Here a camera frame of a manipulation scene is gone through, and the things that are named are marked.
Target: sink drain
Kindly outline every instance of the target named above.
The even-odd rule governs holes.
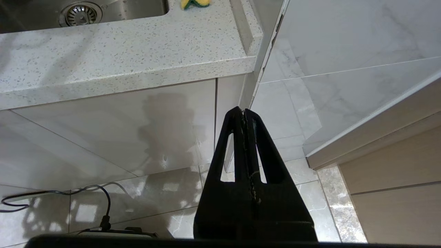
[[[77,2],[66,6],[60,14],[60,26],[79,26],[99,23],[103,13],[101,8],[91,2]]]

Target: stainless steel sink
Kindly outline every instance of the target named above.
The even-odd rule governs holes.
[[[167,13],[167,0],[0,0],[0,34]]]

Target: speckled quartz countertop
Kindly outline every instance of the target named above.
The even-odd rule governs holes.
[[[158,17],[0,34],[0,110],[253,71],[229,1],[168,2]]]

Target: cabinet door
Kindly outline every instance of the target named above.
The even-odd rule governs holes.
[[[130,177],[134,175],[22,116],[0,111],[0,184],[68,190]]]
[[[143,176],[210,163],[215,80],[15,109]]]

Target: sponge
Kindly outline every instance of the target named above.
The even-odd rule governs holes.
[[[210,0],[181,0],[182,9],[188,9],[191,4],[198,7],[208,7],[210,5]]]

